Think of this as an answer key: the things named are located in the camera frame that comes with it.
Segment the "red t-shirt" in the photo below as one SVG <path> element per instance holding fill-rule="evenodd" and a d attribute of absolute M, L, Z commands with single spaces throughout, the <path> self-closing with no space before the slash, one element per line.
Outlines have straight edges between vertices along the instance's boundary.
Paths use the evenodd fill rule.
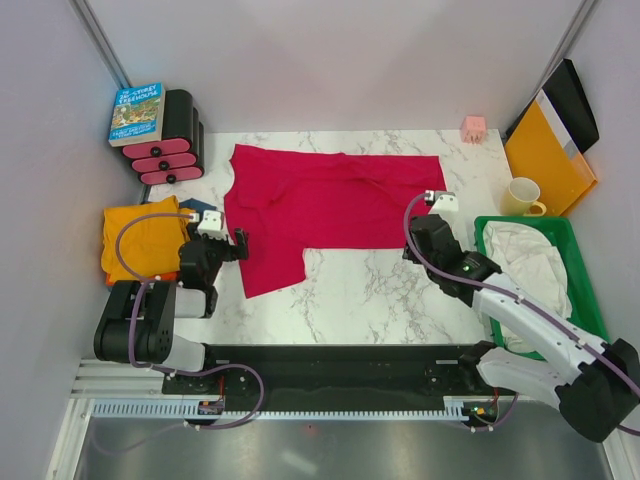
<path fill-rule="evenodd" d="M 224 197 L 230 230 L 248 235 L 240 271 L 246 297 L 306 278 L 308 249 L 401 249 L 403 216 L 427 190 L 444 190 L 436 156 L 349 155 L 238 144 Z"/>

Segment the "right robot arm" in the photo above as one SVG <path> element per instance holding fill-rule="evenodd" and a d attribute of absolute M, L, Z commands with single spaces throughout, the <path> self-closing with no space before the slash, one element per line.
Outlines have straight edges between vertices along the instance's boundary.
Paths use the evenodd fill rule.
<path fill-rule="evenodd" d="M 447 296 L 486 314 L 526 339 L 542 361 L 491 342 L 458 368 L 467 392 L 506 388 L 556 410 L 584 438 L 601 443 L 639 405 L 639 353 L 623 339 L 612 343 L 560 318 L 532 299 L 479 252 L 464 251 L 438 214 L 403 218 L 404 256 L 424 266 Z"/>

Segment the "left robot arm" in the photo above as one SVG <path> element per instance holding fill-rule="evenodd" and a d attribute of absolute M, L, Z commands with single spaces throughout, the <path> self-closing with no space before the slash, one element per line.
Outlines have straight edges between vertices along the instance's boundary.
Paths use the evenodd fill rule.
<path fill-rule="evenodd" d="M 202 343 L 174 333 L 182 306 L 194 307 L 205 318 L 216 307 L 216 277 L 225 262 L 249 258 L 249 235 L 241 228 L 233 239 L 198 234 L 179 249 L 180 270 L 175 281 L 118 281 L 112 288 L 94 334 L 93 348 L 102 361 L 161 368 L 185 373 L 185 382 L 208 393 L 219 382 L 219 369 L 205 360 Z"/>

